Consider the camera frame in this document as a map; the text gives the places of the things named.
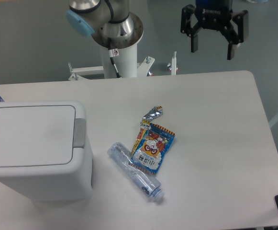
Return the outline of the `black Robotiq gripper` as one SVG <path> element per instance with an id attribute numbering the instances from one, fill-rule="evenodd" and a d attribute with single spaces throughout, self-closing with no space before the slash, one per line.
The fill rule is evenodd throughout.
<path id="1" fill-rule="evenodd" d="M 201 28 L 221 32 L 228 42 L 227 59 L 234 57 L 235 50 L 249 36 L 249 12 L 232 11 L 232 0 L 196 0 L 196 6 L 187 5 L 182 8 L 180 31 L 190 38 L 190 49 L 198 50 L 198 32 Z M 197 23 L 192 26 L 191 19 L 195 15 Z"/>

